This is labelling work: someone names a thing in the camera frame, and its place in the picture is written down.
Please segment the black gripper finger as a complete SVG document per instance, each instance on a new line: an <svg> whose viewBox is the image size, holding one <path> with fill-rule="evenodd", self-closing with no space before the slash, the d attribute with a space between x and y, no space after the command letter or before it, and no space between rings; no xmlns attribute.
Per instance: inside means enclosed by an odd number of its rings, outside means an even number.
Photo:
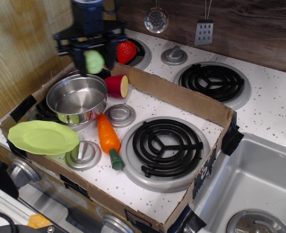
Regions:
<svg viewBox="0 0 286 233"><path fill-rule="evenodd" d="M111 70L114 67L117 54L118 41L116 39L110 40L105 45L105 65Z"/></svg>
<svg viewBox="0 0 286 233"><path fill-rule="evenodd" d="M80 75L83 77L87 75L85 52L86 50L81 48L72 49L72 59Z"/></svg>

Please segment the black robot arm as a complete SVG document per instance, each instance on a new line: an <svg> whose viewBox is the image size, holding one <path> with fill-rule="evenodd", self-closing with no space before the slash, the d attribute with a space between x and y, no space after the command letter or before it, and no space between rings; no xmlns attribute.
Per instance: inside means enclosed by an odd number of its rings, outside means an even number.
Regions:
<svg viewBox="0 0 286 233"><path fill-rule="evenodd" d="M105 20L103 13L113 15L106 10L102 0L72 0L72 25L53 36L57 44L59 56L68 55L72 58L80 75L86 76L87 62L85 53L100 49L104 56L104 65L111 70L114 67L117 46L127 41L125 35L126 22L123 20Z"/></svg>

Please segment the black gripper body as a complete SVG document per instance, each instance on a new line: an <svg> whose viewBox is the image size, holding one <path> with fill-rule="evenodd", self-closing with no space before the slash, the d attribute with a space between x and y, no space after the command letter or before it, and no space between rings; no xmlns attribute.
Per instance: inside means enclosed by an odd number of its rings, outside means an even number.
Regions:
<svg viewBox="0 0 286 233"><path fill-rule="evenodd" d="M123 20L105 20L103 14L112 15L117 12L106 10L102 0L72 0L72 25L53 38L57 44L59 56L72 56L73 48L84 50L99 48L113 39L126 39Z"/></svg>

